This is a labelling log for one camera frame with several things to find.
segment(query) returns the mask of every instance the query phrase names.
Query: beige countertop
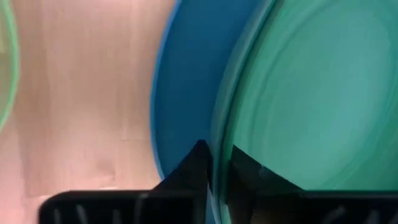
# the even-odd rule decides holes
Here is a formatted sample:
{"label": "beige countertop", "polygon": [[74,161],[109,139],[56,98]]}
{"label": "beige countertop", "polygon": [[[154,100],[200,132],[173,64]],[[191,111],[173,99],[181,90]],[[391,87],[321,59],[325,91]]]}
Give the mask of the beige countertop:
{"label": "beige countertop", "polygon": [[173,0],[12,0],[21,79],[0,134],[0,217],[70,189],[149,189],[155,57]]}

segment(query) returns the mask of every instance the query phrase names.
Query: circular lid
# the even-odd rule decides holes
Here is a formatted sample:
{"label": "circular lid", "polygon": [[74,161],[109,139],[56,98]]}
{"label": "circular lid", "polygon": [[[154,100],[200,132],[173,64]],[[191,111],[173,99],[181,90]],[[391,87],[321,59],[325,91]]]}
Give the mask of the circular lid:
{"label": "circular lid", "polygon": [[235,145],[306,190],[398,190],[398,1],[277,4],[241,74],[222,160]]}
{"label": "circular lid", "polygon": [[19,53],[11,6],[0,1],[0,130],[7,120],[17,88]]}

